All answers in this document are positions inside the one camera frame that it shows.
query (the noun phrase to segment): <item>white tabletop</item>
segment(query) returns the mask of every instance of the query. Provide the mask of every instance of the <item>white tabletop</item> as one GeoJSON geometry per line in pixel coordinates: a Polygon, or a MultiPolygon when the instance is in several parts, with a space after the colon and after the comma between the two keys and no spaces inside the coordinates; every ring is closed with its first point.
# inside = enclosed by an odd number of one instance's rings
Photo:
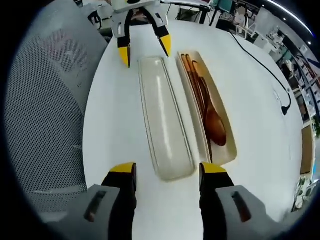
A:
{"type": "MultiPolygon", "coordinates": [[[[171,57],[162,50],[151,25],[132,26],[131,67],[122,63],[113,38],[102,56],[84,118],[83,162],[88,188],[101,184],[121,163],[137,163],[137,208],[133,239],[203,239],[199,208],[199,172],[166,183],[156,175],[149,152],[139,85],[138,60],[162,56],[185,128],[188,106],[176,66],[177,52],[198,51],[215,80],[232,126],[238,155],[226,164],[236,185],[243,185],[266,205],[276,221],[293,204],[302,157],[302,118],[295,96],[286,116],[287,93],[248,56],[229,33],[185,21],[170,21],[171,57]]],[[[273,59],[238,37],[251,54],[290,88],[273,59]]]]}

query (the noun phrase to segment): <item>chair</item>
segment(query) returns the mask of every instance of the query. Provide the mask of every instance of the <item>chair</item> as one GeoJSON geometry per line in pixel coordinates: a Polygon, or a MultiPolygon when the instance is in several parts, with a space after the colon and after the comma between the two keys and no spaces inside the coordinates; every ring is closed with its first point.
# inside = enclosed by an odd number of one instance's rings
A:
{"type": "Polygon", "coordinates": [[[9,157],[45,222],[87,190],[82,134],[104,38],[73,0],[55,0],[34,19],[9,74],[4,127],[9,157]]]}

